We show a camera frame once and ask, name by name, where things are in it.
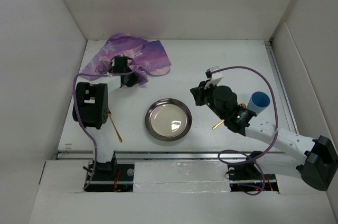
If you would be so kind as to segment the purple Elsa cloth placemat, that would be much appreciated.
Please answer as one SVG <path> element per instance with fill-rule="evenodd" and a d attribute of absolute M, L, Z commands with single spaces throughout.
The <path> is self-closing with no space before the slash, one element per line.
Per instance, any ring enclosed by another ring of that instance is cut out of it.
<path fill-rule="evenodd" d="M 163 76 L 170 72 L 171 62 L 159 40 L 148 41 L 127 34 L 111 36 L 100 51 L 84 67 L 85 79 L 98 79 L 108 72 L 116 56 L 129 57 L 128 65 L 140 77 L 139 84 L 148 82 L 147 76 Z"/>

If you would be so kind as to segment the steel plate with cream centre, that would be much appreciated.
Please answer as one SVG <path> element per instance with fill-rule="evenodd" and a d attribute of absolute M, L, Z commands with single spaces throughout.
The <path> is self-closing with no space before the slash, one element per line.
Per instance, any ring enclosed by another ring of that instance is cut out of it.
<path fill-rule="evenodd" d="M 191 129 L 192 115 L 186 104 L 173 98 L 154 102 L 145 115 L 147 131 L 164 142 L 178 141 Z"/>

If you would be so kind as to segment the gold fork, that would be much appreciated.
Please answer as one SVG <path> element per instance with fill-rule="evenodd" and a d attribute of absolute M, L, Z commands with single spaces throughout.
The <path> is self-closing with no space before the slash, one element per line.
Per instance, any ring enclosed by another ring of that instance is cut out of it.
<path fill-rule="evenodd" d="M 111 121 L 111 123 L 112 123 L 112 125 L 113 125 L 113 127 L 114 127 L 114 130 L 115 130 L 115 132 L 116 132 L 116 135 L 117 135 L 117 138 L 118 138 L 119 142 L 122 143 L 122 142 L 123 142 L 123 139 L 122 139 L 122 137 L 121 137 L 119 131 L 117 130 L 117 127 L 116 127 L 116 125 L 115 125 L 115 123 L 114 123 L 114 121 L 113 121 L 113 119 L 112 119 L 112 114 L 111 114 L 111 111 L 110 111 L 110 110 L 108 110 L 108 117 L 109 117 L 109 119 L 110 119 L 110 121 Z"/>

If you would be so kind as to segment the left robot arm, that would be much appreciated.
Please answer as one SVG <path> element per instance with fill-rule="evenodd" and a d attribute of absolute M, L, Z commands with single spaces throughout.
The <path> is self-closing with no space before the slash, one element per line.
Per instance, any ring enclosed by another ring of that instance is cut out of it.
<path fill-rule="evenodd" d="M 122 55 L 112 58 L 103 73 L 81 72 L 74 77 L 72 117 L 94 146 L 92 164 L 84 167 L 90 175 L 89 181 L 99 178 L 112 180 L 118 175 L 110 136 L 102 128 L 111 115 L 108 91 L 132 87 L 139 82 L 135 61 Z"/>

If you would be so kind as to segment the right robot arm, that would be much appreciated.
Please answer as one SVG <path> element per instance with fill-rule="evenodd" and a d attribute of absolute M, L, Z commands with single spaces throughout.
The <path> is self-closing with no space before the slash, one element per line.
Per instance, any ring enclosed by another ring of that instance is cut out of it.
<path fill-rule="evenodd" d="M 305 137 L 259 120 L 256 113 L 237 103 L 237 95 L 227 86 L 202 81 L 190 92 L 196 106 L 208 106 L 227 129 L 284 152 L 298 161 L 295 169 L 307 185 L 319 191 L 328 190 L 337 172 L 337 152 L 329 138 Z"/>

